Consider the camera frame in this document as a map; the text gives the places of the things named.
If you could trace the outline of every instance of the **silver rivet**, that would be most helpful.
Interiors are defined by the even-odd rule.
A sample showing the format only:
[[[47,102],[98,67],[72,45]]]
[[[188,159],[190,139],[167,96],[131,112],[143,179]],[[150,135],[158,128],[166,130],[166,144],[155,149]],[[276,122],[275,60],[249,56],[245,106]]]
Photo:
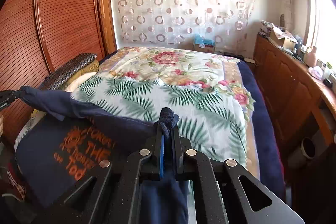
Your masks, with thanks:
[[[227,164],[227,166],[235,167],[237,165],[237,162],[233,159],[229,159],[229,160],[226,161],[226,164]]]
[[[188,149],[186,153],[189,156],[195,156],[197,154],[196,150],[193,149]]]
[[[141,149],[139,153],[141,156],[148,156],[150,151],[148,149]]]
[[[102,160],[102,161],[99,163],[99,166],[102,167],[102,168],[109,167],[109,166],[110,166],[110,161],[109,161],[109,160]]]

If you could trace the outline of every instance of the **bed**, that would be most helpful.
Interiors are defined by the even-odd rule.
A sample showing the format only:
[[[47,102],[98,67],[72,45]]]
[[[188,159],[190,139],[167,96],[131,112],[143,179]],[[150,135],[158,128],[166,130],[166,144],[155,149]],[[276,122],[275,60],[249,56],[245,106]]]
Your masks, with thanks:
[[[102,60],[98,73],[70,98],[138,122],[142,135],[158,119],[160,109],[170,107],[180,117],[180,135],[188,137],[195,149],[214,160],[236,159],[283,198],[283,169],[273,127],[253,74],[243,60],[186,50],[126,47]],[[99,160],[127,156],[119,151],[118,141],[96,123],[97,131],[91,122],[73,117],[60,122],[55,116],[38,112],[18,135],[16,162],[43,207]],[[46,127],[54,130],[46,134]],[[91,139],[81,138],[83,134]],[[85,157],[84,151],[96,161]],[[34,175],[42,170],[41,176]],[[57,187],[55,181],[64,182],[64,176],[66,183]],[[189,211],[193,206],[189,195]]]

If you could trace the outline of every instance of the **patterned pillow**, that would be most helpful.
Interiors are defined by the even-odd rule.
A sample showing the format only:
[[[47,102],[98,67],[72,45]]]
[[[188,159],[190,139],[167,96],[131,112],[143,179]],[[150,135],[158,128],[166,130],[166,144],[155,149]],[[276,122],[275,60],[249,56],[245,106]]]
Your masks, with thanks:
[[[58,90],[66,83],[77,71],[92,63],[97,54],[82,53],[71,59],[60,68],[47,76],[42,82],[41,90]]]

